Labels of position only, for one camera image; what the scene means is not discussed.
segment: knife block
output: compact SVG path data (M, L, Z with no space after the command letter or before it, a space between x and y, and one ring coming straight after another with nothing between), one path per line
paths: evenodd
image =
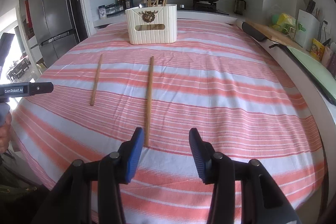
M301 45L305 50L311 50L313 38L318 39L320 29L320 22L310 13L299 10L299 16L296 22L296 31L294 40Z

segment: spoon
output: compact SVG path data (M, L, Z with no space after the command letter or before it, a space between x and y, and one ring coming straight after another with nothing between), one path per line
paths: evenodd
M139 8L147 8L147 7L148 7L148 1L147 0L140 0Z

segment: decorative emblem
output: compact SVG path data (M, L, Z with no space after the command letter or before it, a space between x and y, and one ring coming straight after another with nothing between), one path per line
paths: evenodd
M142 15L142 20L144 22L147 22L147 23L151 23L154 21L155 19L155 14L157 14L158 11L144 11L144 12L140 12L139 15Z

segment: plastic bag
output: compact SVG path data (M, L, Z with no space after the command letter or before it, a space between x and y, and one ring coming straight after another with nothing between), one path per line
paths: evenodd
M284 34L290 34L290 29L295 29L295 24L296 20L294 17L287 14L281 14L276 25L273 25L272 28Z

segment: kitchen counter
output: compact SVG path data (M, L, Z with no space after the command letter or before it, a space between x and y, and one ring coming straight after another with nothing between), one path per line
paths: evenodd
M241 28L242 22L237 21L237 25ZM285 36L280 32L278 33L278 39L285 41L284 37ZM317 87L310 80L310 78L281 48L269 48L271 45L275 44L273 41L267 39L266 41L257 43L260 44L260 46L262 46L288 74L297 89L302 94L310 109L310 112L315 119L323 142L325 156L328 164L329 203L336 193L336 106L327 101L327 99L318 91Z
M206 20L206 21L216 21L227 24L236 24L237 20L245 21L245 18L234 13L230 15L202 12L202 11L190 11L190 10L178 10L177 11L178 19L197 19L197 20ZM124 22L126 21L125 13L120 13L115 16L111 16L104 19L98 19L93 22L94 27L100 27L112 23Z

